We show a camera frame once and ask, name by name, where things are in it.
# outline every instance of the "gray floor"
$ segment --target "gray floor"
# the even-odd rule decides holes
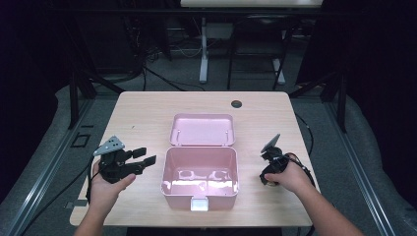
[[[209,52],[208,82],[204,85],[199,83],[200,55],[189,58],[174,52],[172,61],[159,56],[158,60],[148,63],[148,66],[168,80],[195,86],[178,85],[186,90],[199,90],[197,87],[205,90],[225,90],[227,60],[224,57],[224,45],[225,42],[218,41],[212,46]],[[295,80],[306,46],[307,42],[304,39],[293,40],[284,67],[286,85],[279,87],[278,90],[292,92],[298,88],[295,86]],[[232,90],[271,90],[272,83],[272,80],[236,80],[232,83]],[[144,77],[140,76],[117,85],[125,90],[142,90],[143,84]],[[69,90],[63,88],[56,93],[59,107],[54,121],[25,172],[0,206],[2,222],[0,235],[18,235],[30,218],[88,163],[89,154],[99,145],[117,99],[109,89],[101,85],[95,87],[98,91],[95,100],[80,98],[82,119],[72,131],[67,130],[70,122]],[[147,90],[175,90],[175,88],[148,74]],[[323,104],[318,99],[320,90],[315,88],[303,97],[291,101],[294,111],[307,122],[313,132],[314,146],[311,159],[323,195],[366,235],[417,235],[416,212],[396,193],[382,170],[378,144],[360,109],[354,101],[348,99],[347,134],[343,135],[334,125],[333,104]],[[301,121],[299,124],[306,147],[309,148],[312,140],[307,127]],[[71,147],[77,135],[89,136],[85,147]],[[354,150],[353,154],[346,147],[346,139]],[[352,155],[357,155],[359,158],[360,166],[363,167],[366,178],[375,191],[376,199],[370,198],[364,191],[362,180],[355,174],[356,167],[352,165]],[[77,199],[84,176],[34,222],[26,235],[74,233],[75,227],[69,223],[70,204]],[[384,210],[383,213],[373,210],[375,204]],[[381,216],[387,217],[387,220],[383,220],[383,226],[378,220]],[[388,222],[391,228],[384,228],[387,226],[384,222]],[[303,228],[302,235],[307,233],[307,230],[308,228]],[[125,235],[126,228],[105,227],[104,234]],[[284,235],[296,235],[296,229],[285,228]]]

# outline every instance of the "light wood tabletop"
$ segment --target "light wood tabletop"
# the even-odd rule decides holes
[[[181,0],[189,8],[320,8],[323,0]]]
[[[242,102],[240,108],[231,105]],[[239,192],[233,209],[172,209],[161,192],[165,155],[173,118],[179,113],[229,114],[233,117]],[[101,144],[113,135],[125,150],[145,147],[156,164],[122,191],[105,225],[147,227],[268,227],[312,224],[298,198],[280,186],[265,186],[259,175],[268,165],[260,155],[277,133],[283,152],[294,152],[311,171],[310,158],[288,95],[264,91],[126,91],[120,94]],[[142,157],[131,160],[135,162]],[[87,182],[79,199],[84,200]],[[70,221],[79,225],[87,206],[75,206]]]

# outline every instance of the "hand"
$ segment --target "hand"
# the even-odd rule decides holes
[[[97,161],[92,168],[92,176],[98,172]],[[110,213],[114,204],[116,204],[119,193],[126,189],[136,179],[135,174],[130,174],[119,182],[110,184],[105,181],[101,174],[95,175],[91,181],[91,198],[89,201],[89,211],[92,210],[96,214],[106,217]]]
[[[271,182],[278,182],[285,189],[295,194],[297,194],[299,189],[313,187],[306,173],[292,161],[288,161],[288,165],[282,173],[269,173],[265,175],[265,178]]]

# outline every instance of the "forearm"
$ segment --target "forearm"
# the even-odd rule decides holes
[[[295,194],[312,219],[319,235],[363,235],[313,186],[303,188]]]
[[[86,216],[77,228],[75,236],[101,235],[105,216],[88,210]]]

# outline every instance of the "black chair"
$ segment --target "black chair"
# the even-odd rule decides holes
[[[286,15],[250,15],[237,21],[230,36],[227,89],[230,89],[232,72],[274,72],[272,89],[276,89],[288,45],[299,25],[298,18]],[[233,60],[239,56],[250,56],[251,60],[267,57],[272,67],[273,60],[279,60],[279,67],[262,71],[247,68],[233,70]],[[258,61],[252,60],[250,67],[256,67],[257,63]]]

